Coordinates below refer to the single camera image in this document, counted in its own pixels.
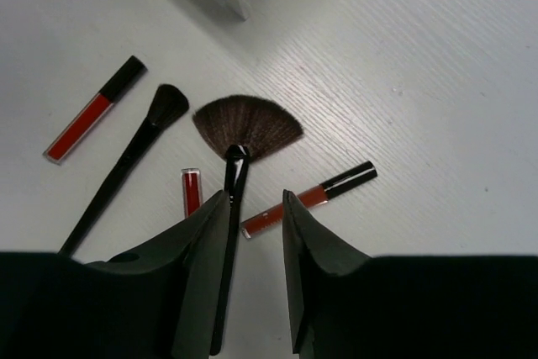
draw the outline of black brush handle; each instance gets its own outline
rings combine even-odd
[[[112,171],[107,175],[95,197],[93,197],[86,211],[76,224],[75,229],[73,229],[64,245],[60,248],[60,254],[71,256],[76,251],[82,240],[84,240],[84,237],[86,237],[87,233],[107,208],[116,192],[124,184],[125,179],[136,166],[136,163],[138,163],[161,133],[162,129],[154,126],[148,119],[142,122],[142,125],[127,146],[127,149],[125,149]]]
[[[211,340],[211,356],[218,355],[222,349],[224,328],[226,325],[226,310],[228,308],[229,288],[234,274],[235,252],[239,239],[241,201],[245,191],[246,177],[249,171],[250,154],[246,147],[232,145],[226,152],[226,176],[224,190],[229,193],[229,228],[222,279],[220,280],[219,301]]]

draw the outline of red lip gloss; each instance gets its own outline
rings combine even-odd
[[[332,198],[336,198],[342,193],[347,193],[375,177],[377,177],[376,168],[370,161],[367,161],[300,193],[298,198],[304,206],[312,208],[329,202]],[[251,239],[254,235],[281,221],[283,215],[284,208],[280,203],[243,222],[241,232],[244,237]]]
[[[184,168],[182,170],[183,182],[183,208],[188,218],[202,204],[202,182],[200,170],[197,168]]]
[[[144,64],[131,56],[108,80],[86,107],[43,153],[48,161],[61,164],[89,130],[116,104],[146,72]]]

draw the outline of white wooden surface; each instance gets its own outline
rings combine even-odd
[[[379,178],[319,208],[372,255],[538,250],[536,0],[0,0],[0,249],[56,251],[156,86],[192,109],[272,98],[306,136],[251,168],[244,216],[365,159]],[[41,153],[131,54],[150,69],[61,166]],[[106,260],[182,218],[224,163],[190,118],[166,132],[77,254]],[[222,358],[292,357],[279,228],[242,240]]]

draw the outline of brush bristles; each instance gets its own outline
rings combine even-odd
[[[301,124],[277,103],[236,95],[215,100],[193,116],[198,132],[223,159],[230,145],[244,145],[251,161],[280,150],[303,135]]]
[[[166,129],[188,111],[188,100],[176,87],[161,84],[153,97],[147,119],[156,127]]]

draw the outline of black makeup brush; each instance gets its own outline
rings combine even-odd
[[[239,236],[241,200],[251,162],[269,156],[303,135],[301,124],[273,101],[236,95],[200,108],[194,124],[209,147],[226,160],[224,189],[229,192],[228,244],[220,283],[211,355],[219,354],[224,337],[229,287]]]
[[[70,256],[75,252],[136,163],[150,149],[159,135],[187,111],[188,101],[182,92],[169,84],[159,86],[142,125],[61,247],[60,254]]]

